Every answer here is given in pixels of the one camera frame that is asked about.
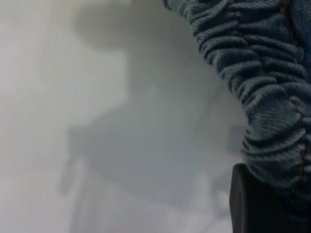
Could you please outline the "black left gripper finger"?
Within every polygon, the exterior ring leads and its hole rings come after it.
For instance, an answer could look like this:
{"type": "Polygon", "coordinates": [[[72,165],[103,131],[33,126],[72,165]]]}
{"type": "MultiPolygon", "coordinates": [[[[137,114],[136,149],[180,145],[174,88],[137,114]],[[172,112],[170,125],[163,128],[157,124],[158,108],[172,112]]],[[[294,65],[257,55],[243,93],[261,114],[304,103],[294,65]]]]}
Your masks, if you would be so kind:
{"type": "Polygon", "coordinates": [[[246,164],[235,164],[230,188],[234,233],[309,233],[311,205],[287,202],[256,179],[246,164]]]}

